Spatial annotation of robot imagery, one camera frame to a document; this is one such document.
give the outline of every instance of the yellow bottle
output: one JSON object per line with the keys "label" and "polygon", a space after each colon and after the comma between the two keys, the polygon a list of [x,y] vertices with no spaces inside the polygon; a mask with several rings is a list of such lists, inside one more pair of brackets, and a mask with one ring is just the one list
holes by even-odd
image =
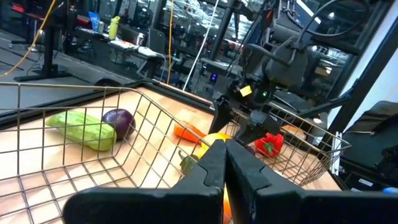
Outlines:
{"label": "yellow bottle", "polygon": [[111,19],[111,27],[109,28],[109,39],[116,39],[116,34],[118,33],[118,25],[119,25],[120,17],[116,16]]}

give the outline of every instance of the metal wire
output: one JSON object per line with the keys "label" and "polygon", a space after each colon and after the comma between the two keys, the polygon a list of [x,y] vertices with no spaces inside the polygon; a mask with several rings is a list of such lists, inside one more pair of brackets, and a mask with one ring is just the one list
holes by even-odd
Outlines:
{"label": "metal wire", "polygon": [[[181,158],[177,152],[181,150],[182,154],[190,155],[201,148],[199,144],[176,137],[173,134],[174,124],[184,125],[137,90],[28,83],[0,83],[0,86],[15,88],[17,95],[15,107],[0,110],[14,109],[18,115],[16,127],[0,131],[0,223],[61,223],[62,208],[67,199],[89,187],[171,188],[183,177],[179,165]],[[103,90],[103,95],[96,102],[76,107],[21,106],[25,102],[22,92],[29,89],[30,93],[34,93],[43,88],[52,88],[54,91]],[[69,116],[68,111],[79,111],[85,117],[90,115],[101,119],[106,112],[117,108],[130,111],[136,120],[136,127],[130,126],[134,131],[132,136],[125,136],[106,152],[84,146],[83,143],[89,141],[84,134],[82,142],[72,142],[56,130],[65,130],[66,125],[56,128],[45,125],[54,110],[66,111],[66,117]],[[22,110],[39,112],[41,118],[22,124]],[[283,119],[281,114],[274,113],[274,116]],[[234,122],[223,131],[231,134],[238,131],[240,119],[244,119],[244,116],[236,115]],[[305,123],[295,118],[292,125],[297,121]],[[83,123],[83,130],[91,125],[102,124]],[[293,183],[305,185],[319,178],[326,171],[325,164],[330,164],[328,161],[335,157],[328,152],[325,158],[317,160],[309,152],[298,150],[301,144],[311,146],[301,140],[298,131],[291,133],[285,128],[284,134],[289,133],[298,143],[285,142],[284,152],[279,157],[267,158],[260,154],[257,157],[281,171]],[[102,140],[91,141],[101,144]],[[310,148],[323,154],[315,146]]]}

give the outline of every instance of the yellow lemon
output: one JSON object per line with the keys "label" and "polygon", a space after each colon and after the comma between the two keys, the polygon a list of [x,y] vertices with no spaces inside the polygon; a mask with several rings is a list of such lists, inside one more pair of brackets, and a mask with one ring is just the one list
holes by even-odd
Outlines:
{"label": "yellow lemon", "polygon": [[[203,140],[207,142],[209,145],[212,145],[214,141],[217,139],[222,139],[225,142],[225,140],[232,139],[232,137],[227,134],[213,133],[213,134],[208,134],[203,138]],[[201,148],[204,149],[205,151],[209,149],[209,147],[204,142],[201,143]]]}

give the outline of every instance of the orange carrot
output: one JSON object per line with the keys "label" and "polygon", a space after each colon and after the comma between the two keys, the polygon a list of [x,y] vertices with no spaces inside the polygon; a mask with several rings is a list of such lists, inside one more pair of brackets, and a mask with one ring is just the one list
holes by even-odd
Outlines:
{"label": "orange carrot", "polygon": [[[194,125],[192,125],[186,121],[180,121],[180,122],[187,128],[191,129],[199,137],[203,138],[206,136],[199,129],[194,127]],[[181,137],[188,141],[198,142],[199,144],[201,143],[201,141],[194,134],[192,134],[190,131],[185,129],[183,126],[179,125],[177,122],[174,123],[174,135]]]}

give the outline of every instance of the yellow cable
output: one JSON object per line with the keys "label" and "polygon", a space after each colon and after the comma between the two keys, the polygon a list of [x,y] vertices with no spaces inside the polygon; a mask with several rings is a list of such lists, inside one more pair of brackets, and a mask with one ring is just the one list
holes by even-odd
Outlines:
{"label": "yellow cable", "polygon": [[[47,13],[46,13],[46,15],[45,15],[45,17],[44,17],[43,23],[42,23],[42,25],[40,26],[40,29],[39,29],[39,30],[42,30],[42,29],[44,28],[44,25],[45,25],[45,23],[47,22],[47,19],[49,18],[49,15],[51,14],[52,8],[54,7],[56,1],[57,1],[57,0],[52,0],[51,5],[50,5],[50,8],[49,8],[49,10],[47,11]],[[5,77],[6,75],[9,75],[11,72],[13,72],[13,71],[26,59],[26,57],[29,55],[30,51],[32,50],[32,47],[36,44],[37,39],[39,38],[39,34],[40,34],[40,32],[37,32],[37,33],[36,33],[36,36],[35,36],[35,39],[33,40],[32,45],[30,45],[30,47],[28,48],[26,54],[21,58],[21,60],[20,60],[18,63],[16,63],[16,64],[13,66],[13,68],[10,69],[8,72],[6,72],[6,73],[0,75],[0,78],[1,78],[1,77]]]}
{"label": "yellow cable", "polygon": [[170,74],[172,73],[172,23],[173,23],[173,10],[174,10],[174,0],[172,0],[172,8],[170,12],[170,24],[169,24],[169,72],[167,74],[167,83],[169,84]]}

